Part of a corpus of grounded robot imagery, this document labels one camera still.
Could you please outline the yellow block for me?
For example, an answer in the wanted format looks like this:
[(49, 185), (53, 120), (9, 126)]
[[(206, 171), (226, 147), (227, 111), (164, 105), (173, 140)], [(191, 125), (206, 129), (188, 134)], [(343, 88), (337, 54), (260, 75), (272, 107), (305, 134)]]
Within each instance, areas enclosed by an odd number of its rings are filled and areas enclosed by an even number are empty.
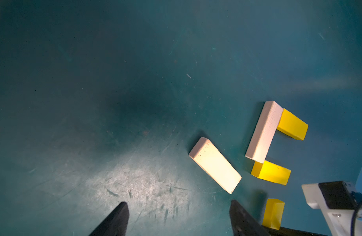
[(261, 180), (280, 185), (287, 185), (291, 175), (291, 170), (274, 163), (264, 161), (264, 163), (255, 162), (251, 174)]
[(308, 131), (308, 124), (303, 122), (287, 109), (283, 109), (277, 130), (293, 139), (303, 141)]
[(279, 230), (285, 203), (278, 199), (268, 199), (264, 212), (262, 225), (271, 229)]

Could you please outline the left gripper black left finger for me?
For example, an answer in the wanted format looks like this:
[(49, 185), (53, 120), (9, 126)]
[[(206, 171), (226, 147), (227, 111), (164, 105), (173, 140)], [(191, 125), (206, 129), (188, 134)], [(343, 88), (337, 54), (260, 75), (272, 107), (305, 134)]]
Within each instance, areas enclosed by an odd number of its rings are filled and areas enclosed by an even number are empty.
[(129, 221), (129, 208), (121, 202), (90, 234), (90, 236), (125, 236)]

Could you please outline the yellow block top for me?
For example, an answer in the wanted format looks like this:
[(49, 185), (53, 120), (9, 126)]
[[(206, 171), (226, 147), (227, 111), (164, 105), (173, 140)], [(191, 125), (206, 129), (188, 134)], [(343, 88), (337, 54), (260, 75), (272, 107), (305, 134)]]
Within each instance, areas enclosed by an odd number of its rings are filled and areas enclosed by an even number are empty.
[(293, 139), (303, 141), (308, 131), (308, 124), (303, 122), (287, 109), (283, 109), (277, 130)]

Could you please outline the wooden block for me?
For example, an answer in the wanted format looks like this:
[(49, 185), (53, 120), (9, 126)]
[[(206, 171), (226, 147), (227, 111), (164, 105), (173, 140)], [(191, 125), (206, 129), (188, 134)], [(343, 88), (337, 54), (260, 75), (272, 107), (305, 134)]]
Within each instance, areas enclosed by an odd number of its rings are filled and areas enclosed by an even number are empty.
[(264, 163), (283, 113), (275, 101), (265, 102), (245, 156)]
[(198, 140), (189, 157), (229, 194), (234, 192), (242, 179), (216, 146), (205, 137)]

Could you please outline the wooden block top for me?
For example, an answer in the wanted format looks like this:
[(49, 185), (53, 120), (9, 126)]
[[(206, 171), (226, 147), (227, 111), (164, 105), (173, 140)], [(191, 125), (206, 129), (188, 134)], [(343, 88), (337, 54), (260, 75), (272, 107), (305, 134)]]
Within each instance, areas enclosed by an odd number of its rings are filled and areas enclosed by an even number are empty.
[(283, 113), (275, 101), (265, 102), (245, 156), (264, 163)]

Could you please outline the yellow block bottom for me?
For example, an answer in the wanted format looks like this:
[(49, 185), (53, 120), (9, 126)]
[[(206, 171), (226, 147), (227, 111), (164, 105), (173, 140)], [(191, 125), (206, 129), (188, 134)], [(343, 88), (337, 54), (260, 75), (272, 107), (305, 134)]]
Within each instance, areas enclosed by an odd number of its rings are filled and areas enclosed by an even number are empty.
[(279, 230), (285, 203), (278, 199), (268, 199), (264, 212), (262, 225), (271, 229)]

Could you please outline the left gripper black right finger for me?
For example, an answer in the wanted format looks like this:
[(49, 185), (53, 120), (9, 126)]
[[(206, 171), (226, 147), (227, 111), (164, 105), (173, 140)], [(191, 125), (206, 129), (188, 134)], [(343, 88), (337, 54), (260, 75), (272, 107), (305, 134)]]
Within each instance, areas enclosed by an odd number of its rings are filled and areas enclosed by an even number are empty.
[(231, 201), (229, 215), (234, 236), (269, 236), (237, 200)]

